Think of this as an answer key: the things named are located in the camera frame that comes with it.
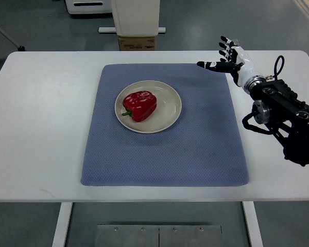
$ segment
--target white plate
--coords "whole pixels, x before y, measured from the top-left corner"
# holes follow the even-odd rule
[[[157,108],[144,121],[135,122],[130,116],[122,116],[126,112],[124,98],[138,91],[149,91],[157,98]],[[126,87],[115,101],[115,115],[128,129],[139,133],[156,133],[167,129],[180,116],[182,102],[179,94],[169,85],[160,81],[139,81]]]

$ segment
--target black cable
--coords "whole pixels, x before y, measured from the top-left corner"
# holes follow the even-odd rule
[[[280,59],[282,59],[282,64],[280,65],[280,69],[277,72],[277,65],[278,65],[278,62],[279,62]],[[278,80],[278,75],[283,70],[284,63],[285,63],[284,57],[282,55],[278,56],[277,59],[276,59],[276,62],[274,63],[274,68],[273,68],[273,77],[274,77],[275,80]]]

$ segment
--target metal plate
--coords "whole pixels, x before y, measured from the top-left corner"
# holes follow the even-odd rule
[[[219,225],[98,225],[95,247],[220,247]]]
[[[157,225],[98,225],[95,247],[158,247]]]
[[[219,225],[161,225],[160,247],[223,247]]]

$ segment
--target red bell pepper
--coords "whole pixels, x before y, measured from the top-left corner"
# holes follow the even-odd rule
[[[123,116],[130,115],[135,122],[142,122],[156,109],[157,98],[149,91],[139,91],[127,95],[123,106],[127,111]]]

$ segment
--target cardboard box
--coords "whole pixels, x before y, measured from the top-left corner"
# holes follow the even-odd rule
[[[119,50],[156,50],[155,36],[119,36]]]

